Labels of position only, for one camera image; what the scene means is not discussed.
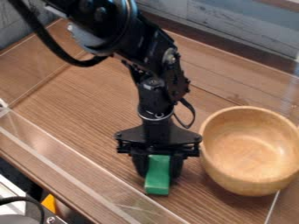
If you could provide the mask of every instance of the green object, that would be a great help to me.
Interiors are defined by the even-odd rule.
[[[148,172],[144,179],[144,190],[148,194],[168,195],[171,157],[152,155],[148,157]]]

